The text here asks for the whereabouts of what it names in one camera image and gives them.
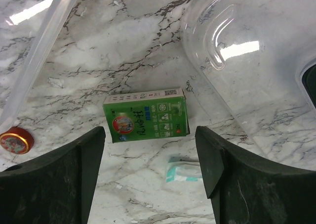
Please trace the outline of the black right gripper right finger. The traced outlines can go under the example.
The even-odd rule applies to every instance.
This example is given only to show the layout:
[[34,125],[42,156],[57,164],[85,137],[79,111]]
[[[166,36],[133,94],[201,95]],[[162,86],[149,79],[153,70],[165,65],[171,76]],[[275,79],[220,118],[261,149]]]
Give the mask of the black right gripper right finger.
[[199,126],[197,154],[218,224],[313,224],[316,174],[254,154]]

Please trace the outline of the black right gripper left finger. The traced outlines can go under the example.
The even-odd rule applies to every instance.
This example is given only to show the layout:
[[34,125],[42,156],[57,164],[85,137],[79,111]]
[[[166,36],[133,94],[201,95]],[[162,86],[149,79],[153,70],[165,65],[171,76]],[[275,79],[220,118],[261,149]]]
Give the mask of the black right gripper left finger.
[[76,140],[0,173],[2,224],[88,222],[105,144],[95,127]]

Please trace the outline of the small round red tin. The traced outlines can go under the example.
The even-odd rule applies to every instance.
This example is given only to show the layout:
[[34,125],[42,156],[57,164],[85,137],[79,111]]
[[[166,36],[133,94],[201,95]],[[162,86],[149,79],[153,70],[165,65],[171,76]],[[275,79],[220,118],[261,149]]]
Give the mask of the small round red tin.
[[35,140],[30,132],[20,127],[12,127],[0,135],[0,145],[8,152],[25,154],[34,146]]

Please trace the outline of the clear bandage packet teal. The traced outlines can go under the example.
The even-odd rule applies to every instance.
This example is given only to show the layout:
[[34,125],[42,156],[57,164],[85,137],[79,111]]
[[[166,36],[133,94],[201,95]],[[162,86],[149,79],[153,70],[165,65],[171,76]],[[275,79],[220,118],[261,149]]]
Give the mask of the clear bandage packet teal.
[[199,161],[184,156],[172,156],[166,165],[165,181],[202,181]]

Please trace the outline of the green medicine box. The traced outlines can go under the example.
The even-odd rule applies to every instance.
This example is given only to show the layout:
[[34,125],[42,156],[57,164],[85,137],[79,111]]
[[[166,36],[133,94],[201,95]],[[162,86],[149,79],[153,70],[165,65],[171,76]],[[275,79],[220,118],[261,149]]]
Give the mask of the green medicine box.
[[103,110],[113,143],[190,133],[186,97],[181,88],[109,95]]

